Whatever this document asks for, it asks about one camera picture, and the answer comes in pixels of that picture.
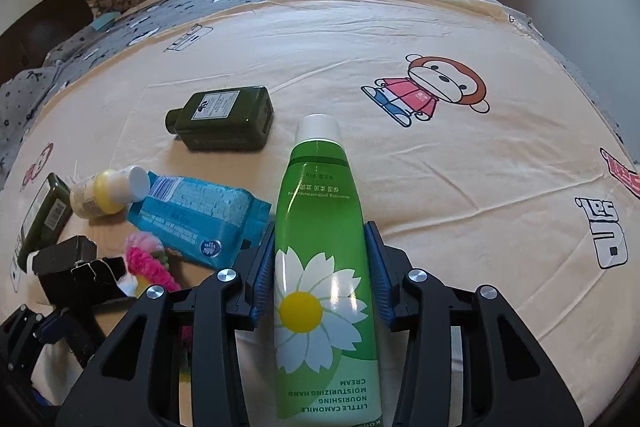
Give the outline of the yellow white lotion bottle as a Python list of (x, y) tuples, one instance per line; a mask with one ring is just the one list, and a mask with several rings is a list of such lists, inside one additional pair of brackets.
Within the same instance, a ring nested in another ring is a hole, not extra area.
[(113, 216), (148, 196), (151, 182), (145, 169), (129, 166), (107, 169), (76, 183), (70, 190), (70, 207), (81, 219)]

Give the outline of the dark wooden headboard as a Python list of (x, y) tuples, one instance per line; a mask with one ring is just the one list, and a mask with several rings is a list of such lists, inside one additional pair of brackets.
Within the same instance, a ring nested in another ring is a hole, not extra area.
[(0, 81), (38, 68), (58, 44), (93, 21), (86, 0), (43, 0), (22, 15), (0, 39)]

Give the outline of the blue wet wipes pack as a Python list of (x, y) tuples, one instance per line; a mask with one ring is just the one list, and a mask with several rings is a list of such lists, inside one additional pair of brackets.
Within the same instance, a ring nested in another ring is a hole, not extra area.
[(154, 172), (149, 179), (149, 194), (130, 206), (127, 219), (186, 260), (230, 268), (262, 240), (271, 205), (244, 188)]

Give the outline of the dark green bottle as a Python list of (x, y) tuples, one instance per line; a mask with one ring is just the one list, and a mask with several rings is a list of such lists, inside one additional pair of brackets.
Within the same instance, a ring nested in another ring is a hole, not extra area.
[(192, 94), (168, 110), (166, 130), (189, 150), (255, 152), (267, 143), (274, 110), (266, 87), (239, 87)]
[(27, 271), (30, 254), (58, 243), (72, 213), (70, 189), (57, 174), (50, 172), (32, 200), (20, 228), (15, 258), (23, 272)]

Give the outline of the green hand cream tube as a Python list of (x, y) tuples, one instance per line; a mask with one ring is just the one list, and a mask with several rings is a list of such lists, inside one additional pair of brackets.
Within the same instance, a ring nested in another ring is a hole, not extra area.
[(378, 347), (362, 210), (337, 121), (299, 121), (274, 224), (277, 414), (378, 426)]

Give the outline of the grey patterned duvet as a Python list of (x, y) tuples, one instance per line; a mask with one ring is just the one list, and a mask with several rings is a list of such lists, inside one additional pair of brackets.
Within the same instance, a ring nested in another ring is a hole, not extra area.
[[(490, 0), (160, 0), (1, 89), (1, 202), (138, 165), (274, 202), (299, 121), (326, 114), (363, 202), (631, 202), (638, 162), (578, 72)], [(164, 126), (198, 91), (266, 87), (258, 152)]]

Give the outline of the beige cartoon bed sheet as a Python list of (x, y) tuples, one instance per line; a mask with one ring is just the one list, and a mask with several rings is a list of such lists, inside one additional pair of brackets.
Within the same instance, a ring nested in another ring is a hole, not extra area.
[[(138, 165), (275, 202), (306, 115), (332, 116), (364, 217), (445, 284), (496, 286), (585, 421), (639, 355), (639, 170), (578, 82), (497, 5), (462, 0), (238, 0), (62, 72), (1, 193), (1, 311), (30, 297), (12, 258), (44, 176)], [(267, 88), (256, 154), (192, 153), (164, 119), (198, 91)]]

